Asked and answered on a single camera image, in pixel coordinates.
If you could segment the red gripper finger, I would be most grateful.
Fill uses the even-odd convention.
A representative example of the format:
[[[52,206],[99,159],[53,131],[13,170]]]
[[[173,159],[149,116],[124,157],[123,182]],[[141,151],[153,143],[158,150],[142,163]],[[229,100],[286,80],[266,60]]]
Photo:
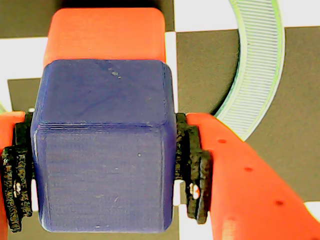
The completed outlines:
[[[31,217],[34,162],[31,148],[33,113],[0,114],[0,238],[22,230],[22,219]]]
[[[303,200],[230,128],[207,113],[178,113],[176,123],[187,216],[210,220],[215,240],[319,239]]]

